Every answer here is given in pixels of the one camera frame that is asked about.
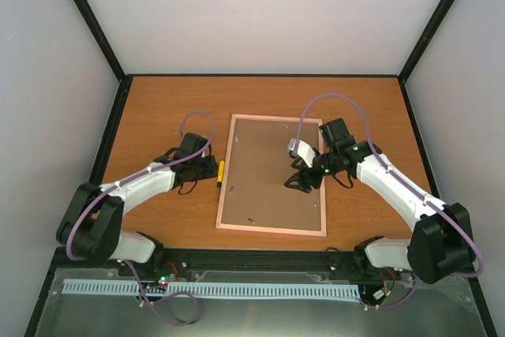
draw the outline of wire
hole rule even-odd
[[[384,281],[384,275],[382,275],[382,272],[380,273],[380,281],[382,282],[382,286],[384,287],[384,294],[387,296],[386,281]]]
[[[403,297],[402,300],[399,300],[396,303],[391,304],[391,305],[385,305],[384,307],[382,305],[379,305],[379,307],[377,307],[376,309],[385,311],[385,310],[388,310],[388,309],[396,308],[399,305],[402,305],[403,303],[405,303],[407,300],[409,300],[412,297],[414,291],[417,289],[417,285],[418,284],[419,284],[419,279],[415,278],[414,282],[413,282],[413,285],[412,285],[412,288],[410,289],[409,293]],[[359,303],[361,305],[363,305],[365,307],[365,309],[368,309],[369,306],[372,306],[372,305],[366,304],[361,299],[359,299]]]
[[[366,131],[366,140],[368,142],[368,146],[372,150],[373,155],[377,158],[379,163],[385,168],[388,169],[388,173],[393,176],[398,182],[400,182],[406,189],[408,189],[415,197],[417,197],[419,200],[424,200],[425,196],[422,193],[419,193],[414,187],[412,187],[405,179],[403,179],[399,174],[397,174],[394,170],[389,170],[389,167],[387,164],[384,162],[382,157],[379,155],[377,152],[375,146],[373,146],[372,143],[372,132],[370,131],[370,125],[368,123],[368,120],[366,118],[365,112],[360,108],[360,106],[352,100],[350,97],[345,96],[341,93],[338,92],[326,92],[324,94],[316,96],[314,99],[312,99],[309,104],[305,107],[303,110],[303,113],[301,114],[300,121],[298,123],[298,131],[297,131],[297,139],[294,144],[294,151],[297,152],[298,150],[298,145],[300,143],[300,133],[301,133],[301,126],[303,124],[303,120],[305,118],[305,115],[307,114],[307,111],[309,110],[310,106],[316,100],[321,99],[326,96],[338,96],[339,98],[343,98],[347,100],[349,103],[351,103],[354,108],[357,109],[357,111],[360,113],[361,118],[363,119],[363,123],[365,124],[365,131]],[[453,227],[460,235],[461,237],[465,240],[465,242],[468,244],[468,246],[473,250],[475,253],[475,256],[479,262],[479,268],[475,272],[455,272],[454,275],[461,276],[463,278],[475,278],[476,276],[479,276],[484,272],[485,268],[485,262],[484,262],[484,257],[482,256],[481,251],[479,248],[477,248],[477,245],[472,241],[472,238],[447,214],[443,209],[440,209],[436,207],[431,201],[427,200],[425,202],[426,205],[428,205],[433,211],[438,213],[451,227]]]
[[[396,278],[395,278],[395,274],[391,271],[390,268],[384,268],[387,272],[389,272],[389,275],[391,275],[391,278],[393,279],[393,284],[391,285],[391,289],[390,291],[393,291],[393,288],[395,288],[395,284],[396,284]]]
[[[172,266],[172,268],[174,269],[175,279],[179,279],[179,270],[175,267],[174,262],[169,260],[168,262],[164,263],[162,266],[164,268],[166,268],[168,266]]]
[[[183,193],[182,192],[182,187],[184,186],[184,183],[182,183],[181,184],[181,188],[177,191],[177,193],[179,195],[188,195],[189,193],[191,193],[195,189],[195,187],[196,187],[197,184],[198,184],[198,181],[195,181],[195,184],[191,186],[191,189],[189,189],[189,191],[187,193]]]
[[[167,163],[165,165],[157,166],[157,167],[154,167],[154,168],[152,168],[150,170],[143,169],[141,171],[137,171],[135,174],[132,174],[129,177],[123,178],[121,181],[119,181],[118,185],[112,185],[110,188],[103,190],[95,199],[93,199],[93,201],[80,214],[79,218],[77,218],[76,223],[73,225],[72,230],[69,233],[69,237],[66,240],[65,250],[66,250],[67,257],[70,260],[83,260],[84,259],[82,256],[75,256],[73,254],[73,252],[72,252],[73,239],[76,237],[77,230],[79,229],[79,227],[82,224],[82,222],[86,219],[86,217],[88,217],[88,214],[92,211],[92,209],[104,197],[107,196],[107,194],[111,193],[112,191],[114,191],[114,190],[116,190],[116,189],[118,189],[118,188],[120,188],[120,187],[122,187],[124,185],[127,185],[128,183],[130,183],[130,182],[132,182],[132,181],[134,181],[134,180],[136,180],[138,178],[142,178],[143,176],[149,175],[151,172],[155,173],[156,171],[160,171],[160,170],[166,169],[168,167],[172,167],[173,165],[177,165],[179,163],[182,163],[182,162],[185,162],[185,161],[190,160],[192,158],[195,158],[195,157],[201,155],[203,152],[205,152],[207,150],[208,146],[211,144],[212,140],[214,139],[214,135],[215,135],[215,122],[214,122],[214,118],[207,111],[205,111],[205,110],[195,110],[195,111],[187,114],[185,116],[185,118],[182,120],[182,123],[181,123],[181,128],[180,128],[181,137],[183,136],[184,124],[186,123],[186,121],[188,120],[188,118],[190,118],[194,114],[204,114],[211,121],[211,127],[212,127],[211,136],[208,138],[207,142],[202,147],[202,149],[200,149],[198,152],[195,152],[193,154],[188,155],[187,157],[178,159],[176,161],[171,161],[171,162],[169,162],[169,163]]]
[[[147,294],[145,293],[144,286],[142,285],[142,282],[140,281],[140,277],[139,277],[139,275],[137,273],[137,270],[135,270],[135,267],[133,266],[133,264],[129,260],[123,260],[123,262],[129,267],[129,269],[131,270],[131,272],[133,274],[133,278],[135,278],[135,281],[138,284],[140,298],[142,298],[142,300],[144,301],[145,305],[147,307],[149,307],[149,309],[161,321],[163,321],[164,323],[167,323],[169,325],[172,325],[174,327],[183,327],[185,325],[192,324],[192,323],[194,323],[195,321],[198,320],[198,317],[200,316],[200,305],[198,304],[197,299],[192,294],[190,294],[189,292],[186,292],[186,291],[176,292],[174,294],[170,294],[170,295],[164,296],[161,299],[159,299],[158,301],[154,301],[151,304],[151,301],[149,300]],[[177,296],[187,296],[188,298],[190,298],[193,301],[193,304],[195,305],[195,313],[193,314],[193,316],[191,317],[191,319],[189,319],[188,321],[178,322],[178,321],[167,319],[167,318],[163,317],[156,310],[156,308],[154,306],[154,304],[159,304],[159,303],[162,303],[164,301],[169,301],[170,299],[176,298]]]

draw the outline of orange wooden surface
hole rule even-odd
[[[341,92],[367,114],[374,143],[393,164],[420,187],[428,181],[417,150],[398,81],[394,78],[315,77],[135,77],[110,155],[104,182],[112,182],[147,166],[177,147],[179,125],[192,110],[207,110],[216,121],[212,142],[216,159],[224,159],[231,114],[300,117],[307,102],[323,92]],[[329,122],[344,118],[357,141],[365,129],[345,100],[319,100],[307,117]],[[209,136],[209,121],[190,118],[185,131]],[[344,189],[326,179],[327,237],[295,236],[215,228],[218,202],[215,180],[201,181],[192,193],[160,194],[133,209],[123,229],[142,231],[167,247],[225,249],[352,249],[358,242],[383,235],[408,238],[402,218],[378,194],[356,183]]]

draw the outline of white wall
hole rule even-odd
[[[505,335],[505,0],[456,0],[407,88],[442,195],[470,211]]]
[[[89,0],[128,73],[397,74],[439,0]]]
[[[117,81],[72,0],[0,0],[0,334],[24,334]]]

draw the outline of robotic arm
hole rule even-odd
[[[375,190],[392,206],[413,231],[410,240],[371,238],[356,246],[355,263],[366,275],[373,268],[401,268],[413,271],[426,283],[435,283],[474,260],[475,253],[468,243],[443,217],[427,206],[430,202],[443,209],[463,231],[472,238],[468,211],[460,204],[448,205],[426,193],[403,173],[396,169],[381,150],[374,145],[379,159],[374,155],[368,141],[356,143],[345,122],[339,118],[320,127],[328,153],[320,154],[303,141],[292,139],[288,154],[295,158],[292,167],[297,169],[284,184],[291,189],[310,193],[321,186],[323,177],[335,176],[346,171],[349,178],[356,178]],[[401,183],[391,171],[404,182]],[[408,189],[422,194],[416,197]]]
[[[58,228],[57,240],[65,245],[70,238],[71,252],[91,262],[109,259],[148,262],[163,245],[146,234],[121,231],[122,218],[154,195],[177,187],[182,189],[187,182],[194,182],[195,186],[199,180],[215,178],[217,164],[210,144],[208,156],[188,159],[207,142],[205,137],[187,133],[179,148],[170,149],[138,173],[100,186],[80,185]]]

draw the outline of purple cable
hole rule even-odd
[[[338,92],[327,92],[327,93],[318,95],[314,99],[312,99],[309,102],[309,104],[307,104],[307,106],[303,110],[303,113],[301,114],[300,122],[298,123],[297,140],[296,140],[296,142],[294,144],[294,151],[297,151],[298,144],[300,143],[301,126],[303,124],[303,120],[305,118],[305,115],[307,114],[307,111],[309,110],[310,106],[312,106],[312,104],[316,100],[318,100],[320,98],[323,98],[323,97],[326,97],[326,96],[338,96],[339,98],[343,98],[343,99],[347,100],[349,103],[351,103],[354,106],[354,108],[357,109],[357,111],[360,113],[361,118],[363,119],[363,122],[365,124],[366,140],[368,142],[368,146],[372,150],[373,155],[377,158],[377,160],[379,161],[379,163],[385,169],[387,169],[387,164],[384,162],[384,160],[382,159],[382,157],[379,155],[379,153],[377,153],[377,150],[373,146],[373,143],[372,143],[372,133],[370,132],[370,125],[368,124],[368,120],[366,118],[365,112],[360,108],[360,106],[357,105],[356,102],[354,102],[354,100],[352,100],[348,96],[345,96],[345,95],[340,94]],[[415,197],[417,197],[419,200],[423,200],[425,198],[422,193],[419,193],[414,187],[412,187],[408,182],[406,182],[402,177],[400,177],[398,174],[396,174],[393,170],[390,170],[389,173],[398,182],[400,182],[406,189],[408,189]],[[479,276],[480,274],[482,274],[482,272],[484,272],[484,267],[485,267],[484,257],[482,256],[482,253],[479,250],[479,248],[477,248],[477,246],[475,245],[475,243],[472,241],[472,238],[470,238],[470,236],[453,219],[451,219],[451,217],[449,217],[449,215],[447,215],[442,209],[439,209],[438,207],[436,207],[431,201],[427,201],[426,205],[428,205],[433,211],[435,211],[440,216],[442,216],[442,218],[446,222],[448,222],[451,225],[451,227],[453,227],[461,235],[461,237],[463,237],[463,239],[466,241],[466,243],[473,250],[473,252],[475,253],[475,256],[477,257],[477,260],[479,262],[479,268],[475,272],[469,272],[469,273],[466,273],[466,272],[455,272],[454,274],[457,275],[457,276],[461,276],[463,278],[474,278],[474,277]]]
[[[385,305],[384,307],[379,306],[378,309],[382,309],[382,310],[393,309],[393,308],[398,307],[399,305],[405,303],[407,300],[409,300],[412,297],[414,291],[417,289],[418,284],[419,284],[419,279],[415,279],[409,293],[407,295],[405,295],[405,297],[402,300],[397,301],[396,303],[391,304],[391,305]],[[359,302],[364,307],[373,307],[373,305],[366,305],[361,299],[359,299]]]
[[[190,154],[188,155],[187,157],[184,157],[184,158],[181,158],[181,159],[178,159],[176,161],[172,161],[172,162],[169,162],[165,165],[162,165],[162,166],[157,166],[155,168],[153,168],[151,170],[151,172],[156,172],[156,171],[159,171],[159,170],[162,170],[162,169],[166,169],[167,167],[171,167],[173,165],[177,165],[178,163],[181,163],[181,162],[185,162],[187,161],[188,159],[192,159],[192,158],[195,158],[196,156],[199,156],[201,155],[203,152],[205,152],[208,148],[208,146],[211,144],[212,142],[212,139],[214,139],[214,135],[215,135],[215,122],[214,122],[214,118],[208,113],[206,112],[205,110],[195,110],[191,113],[189,113],[185,118],[184,120],[182,120],[182,124],[181,124],[181,137],[182,137],[182,130],[184,128],[184,124],[186,123],[186,121],[188,120],[188,118],[190,118],[191,116],[193,116],[194,114],[204,114],[205,116],[207,116],[209,118],[209,120],[211,121],[211,127],[212,127],[212,131],[211,131],[211,136],[208,138],[207,142],[205,143],[205,145],[202,147],[202,149],[200,149],[198,152],[195,152],[193,154]],[[119,186],[122,187],[124,185],[127,185],[128,183],[140,178],[140,177],[143,177],[144,175],[146,174],[149,174],[149,170],[147,169],[143,169],[141,171],[138,171],[137,173],[133,174],[133,175],[130,175],[129,177],[127,178],[124,178],[122,179],[121,181],[119,181]],[[80,256],[75,256],[72,252],[72,243],[73,243],[73,239],[76,237],[76,232],[77,230],[79,229],[80,225],[82,224],[82,222],[86,219],[86,217],[88,217],[88,214],[92,211],[92,209],[108,194],[108,193],[111,193],[112,191],[116,190],[118,187],[116,185],[113,185],[111,186],[109,189],[106,189],[104,190],[103,192],[101,192],[95,199],[93,199],[93,201],[85,208],[85,210],[80,214],[79,218],[77,219],[76,223],[73,225],[72,227],[72,230],[70,231],[70,234],[69,234],[69,237],[67,238],[66,240],[66,247],[65,247],[65,250],[66,250],[66,255],[67,257],[70,259],[70,260],[83,260],[84,258],[80,257]]]
[[[173,327],[183,327],[185,325],[192,324],[192,323],[194,323],[195,321],[198,320],[198,317],[200,316],[200,306],[198,304],[198,301],[189,292],[184,292],[184,291],[182,291],[182,292],[176,292],[175,294],[170,294],[170,295],[168,295],[166,297],[163,297],[160,300],[156,301],[155,304],[159,304],[159,303],[161,303],[163,301],[170,300],[170,299],[175,298],[177,296],[181,296],[181,295],[187,296],[188,298],[190,298],[193,301],[193,304],[195,305],[195,313],[193,314],[193,316],[191,317],[191,319],[189,319],[188,321],[182,321],[181,323],[179,323],[177,321],[169,320],[169,319],[166,319],[165,317],[163,317],[156,310],[155,306],[153,304],[151,304],[151,302],[149,301],[149,298],[148,298],[148,296],[146,295],[146,293],[144,291],[144,286],[142,286],[142,282],[140,281],[140,277],[139,277],[139,275],[137,273],[137,270],[135,270],[135,267],[133,266],[133,264],[129,260],[123,260],[123,262],[125,262],[125,264],[132,271],[133,278],[135,278],[135,281],[137,282],[137,284],[139,286],[139,294],[142,297],[142,299],[144,300],[145,304],[155,314],[155,316],[158,317],[162,322],[167,323],[169,325],[172,325]]]

